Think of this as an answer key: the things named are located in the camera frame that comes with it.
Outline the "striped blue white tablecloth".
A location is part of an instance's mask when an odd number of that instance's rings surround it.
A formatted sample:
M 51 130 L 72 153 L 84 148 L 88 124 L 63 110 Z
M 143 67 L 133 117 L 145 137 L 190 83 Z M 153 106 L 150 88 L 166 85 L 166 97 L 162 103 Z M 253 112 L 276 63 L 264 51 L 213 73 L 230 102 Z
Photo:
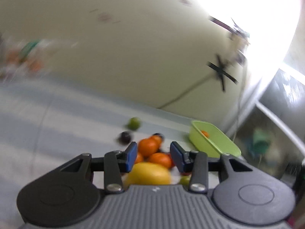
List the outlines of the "striped blue white tablecloth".
M 139 141 L 154 133 L 190 147 L 191 118 L 102 95 L 58 79 L 43 77 L 1 85 L 1 228 L 17 228 L 22 187 L 75 156 L 100 157 L 120 148 L 118 135 L 138 117 Z

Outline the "dark purple plum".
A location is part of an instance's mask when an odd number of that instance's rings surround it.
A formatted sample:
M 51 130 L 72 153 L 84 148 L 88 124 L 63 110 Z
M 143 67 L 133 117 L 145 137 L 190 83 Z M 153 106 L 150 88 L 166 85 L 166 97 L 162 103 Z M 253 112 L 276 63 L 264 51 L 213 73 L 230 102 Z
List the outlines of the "dark purple plum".
M 122 132 L 118 137 L 119 143 L 122 145 L 128 145 L 132 141 L 132 134 L 130 131 L 124 131 Z

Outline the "white power strip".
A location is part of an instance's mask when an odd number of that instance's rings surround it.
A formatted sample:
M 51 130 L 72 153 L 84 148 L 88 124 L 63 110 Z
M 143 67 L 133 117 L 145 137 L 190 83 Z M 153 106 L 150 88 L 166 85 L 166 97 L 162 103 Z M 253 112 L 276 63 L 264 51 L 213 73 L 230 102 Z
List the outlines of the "white power strip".
M 231 63 L 238 63 L 244 66 L 246 63 L 245 51 L 249 45 L 249 34 L 239 27 L 236 22 L 232 19 L 233 28 L 231 32 L 230 39 L 232 41 L 232 49 L 230 55 Z

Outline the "large yellow lemon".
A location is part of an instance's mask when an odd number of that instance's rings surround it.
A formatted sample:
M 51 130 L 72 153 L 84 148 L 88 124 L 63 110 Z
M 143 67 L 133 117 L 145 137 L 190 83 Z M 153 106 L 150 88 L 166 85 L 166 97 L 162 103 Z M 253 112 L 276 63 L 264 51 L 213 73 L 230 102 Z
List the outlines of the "large yellow lemon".
M 140 162 L 133 166 L 124 180 L 126 187 L 130 185 L 170 185 L 170 171 L 159 164 Z

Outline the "window frame with glass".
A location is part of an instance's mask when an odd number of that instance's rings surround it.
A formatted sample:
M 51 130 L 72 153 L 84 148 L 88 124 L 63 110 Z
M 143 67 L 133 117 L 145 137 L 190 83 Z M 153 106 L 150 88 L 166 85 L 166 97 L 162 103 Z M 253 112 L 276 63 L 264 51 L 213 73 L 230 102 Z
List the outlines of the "window frame with glass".
M 241 159 L 292 186 L 304 166 L 304 74 L 282 65 L 228 134 Z

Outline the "green plastic basket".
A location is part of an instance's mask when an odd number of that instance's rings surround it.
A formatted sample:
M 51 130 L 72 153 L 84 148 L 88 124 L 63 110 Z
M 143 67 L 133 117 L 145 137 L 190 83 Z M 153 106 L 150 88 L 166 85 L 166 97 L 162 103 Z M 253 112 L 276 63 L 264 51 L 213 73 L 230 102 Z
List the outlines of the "green plastic basket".
M 241 156 L 239 147 L 212 123 L 193 120 L 189 140 L 198 151 L 205 152 L 212 158 L 218 158 L 224 153 Z

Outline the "green lime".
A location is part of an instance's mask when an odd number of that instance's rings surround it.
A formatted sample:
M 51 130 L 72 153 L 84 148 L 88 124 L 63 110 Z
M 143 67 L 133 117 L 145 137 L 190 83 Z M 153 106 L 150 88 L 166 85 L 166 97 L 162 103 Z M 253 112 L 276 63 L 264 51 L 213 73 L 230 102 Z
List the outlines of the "green lime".
M 130 118 L 127 123 L 127 128 L 132 131 L 137 131 L 141 127 L 141 120 L 138 117 Z

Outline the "orange mandarin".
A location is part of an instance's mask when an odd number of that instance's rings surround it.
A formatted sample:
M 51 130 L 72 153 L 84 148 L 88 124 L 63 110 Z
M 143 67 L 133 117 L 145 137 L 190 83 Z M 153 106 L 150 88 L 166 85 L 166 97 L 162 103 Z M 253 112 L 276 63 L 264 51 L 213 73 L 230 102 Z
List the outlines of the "orange mandarin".
M 150 155 L 156 153 L 159 149 L 159 142 L 152 138 L 146 138 L 139 141 L 137 148 L 138 152 L 144 157 L 147 158 Z
M 170 158 L 169 154 L 157 152 L 157 153 L 149 156 L 147 160 L 148 160 L 148 162 L 164 166 L 167 169 L 172 168 L 172 159 Z

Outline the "black tape cross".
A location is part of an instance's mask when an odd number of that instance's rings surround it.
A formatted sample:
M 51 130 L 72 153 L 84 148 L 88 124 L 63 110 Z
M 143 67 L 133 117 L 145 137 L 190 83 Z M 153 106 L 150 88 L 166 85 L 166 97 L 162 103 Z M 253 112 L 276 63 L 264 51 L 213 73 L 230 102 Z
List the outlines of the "black tape cross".
M 224 77 L 227 77 L 234 84 L 237 84 L 238 81 L 233 76 L 231 76 L 229 73 L 226 72 L 226 68 L 229 62 L 227 60 L 223 61 L 219 54 L 215 54 L 215 56 L 216 56 L 217 64 L 215 65 L 209 61 L 207 63 L 207 66 L 216 72 L 217 78 L 220 80 L 221 83 L 222 91 L 225 93 L 226 89 L 225 89 Z

